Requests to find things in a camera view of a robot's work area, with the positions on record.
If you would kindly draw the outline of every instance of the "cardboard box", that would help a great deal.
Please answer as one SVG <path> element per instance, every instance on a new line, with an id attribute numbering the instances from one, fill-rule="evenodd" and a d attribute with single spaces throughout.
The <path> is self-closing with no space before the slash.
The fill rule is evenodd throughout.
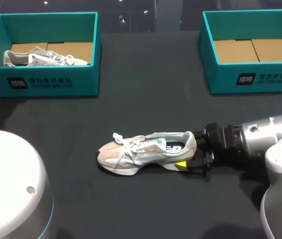
<path id="1" fill-rule="evenodd" d="M 91 65 L 3 66 L 6 50 L 27 53 L 35 46 Z M 96 96 L 100 56 L 96 12 L 0 14 L 0 97 Z"/>
<path id="2" fill-rule="evenodd" d="M 210 93 L 282 92 L 282 9 L 205 11 L 199 48 Z"/>

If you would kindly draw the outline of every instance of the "shoe tongue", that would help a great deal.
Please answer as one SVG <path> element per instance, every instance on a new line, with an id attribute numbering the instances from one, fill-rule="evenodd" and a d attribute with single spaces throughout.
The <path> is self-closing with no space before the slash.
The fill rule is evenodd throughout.
<path id="1" fill-rule="evenodd" d="M 142 144 L 138 148 L 145 148 L 152 145 L 158 146 L 160 149 L 165 150 L 166 148 L 166 140 L 165 138 L 156 138 L 152 140 L 143 141 Z"/>

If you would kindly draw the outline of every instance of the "teal box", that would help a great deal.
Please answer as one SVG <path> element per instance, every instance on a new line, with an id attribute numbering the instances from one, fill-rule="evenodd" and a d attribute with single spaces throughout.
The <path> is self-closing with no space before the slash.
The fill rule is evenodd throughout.
<path id="1" fill-rule="evenodd" d="M 91 65 L 4 67 L 14 42 L 93 42 Z M 0 14 L 0 97 L 96 96 L 100 56 L 97 12 Z M 12 80 L 22 87 L 13 88 Z"/>
<path id="2" fill-rule="evenodd" d="M 282 92 L 282 62 L 219 62 L 213 40 L 231 39 L 282 39 L 282 9 L 205 11 L 199 37 L 210 93 Z"/>

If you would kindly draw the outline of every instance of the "white sneaker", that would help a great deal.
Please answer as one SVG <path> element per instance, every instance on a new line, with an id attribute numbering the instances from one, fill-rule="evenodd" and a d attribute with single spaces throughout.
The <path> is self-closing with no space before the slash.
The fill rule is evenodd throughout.
<path id="1" fill-rule="evenodd" d="M 189 131 L 153 133 L 127 139 L 114 133 L 113 138 L 114 142 L 99 149 L 97 161 L 105 169 L 121 175 L 134 175 L 149 163 L 180 171 L 175 164 L 191 159 L 196 151 L 195 137 Z"/>
<path id="2" fill-rule="evenodd" d="M 45 51 L 36 46 L 28 53 L 14 53 L 5 51 L 3 55 L 4 66 L 80 66 L 90 65 L 72 55 L 63 56 L 53 51 Z"/>

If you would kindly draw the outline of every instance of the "white cylindrical device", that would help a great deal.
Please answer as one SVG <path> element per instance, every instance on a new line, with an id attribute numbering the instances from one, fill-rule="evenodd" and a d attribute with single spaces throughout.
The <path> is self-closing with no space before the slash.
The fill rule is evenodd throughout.
<path id="1" fill-rule="evenodd" d="M 55 238 L 54 201 L 37 151 L 0 131 L 0 239 Z"/>

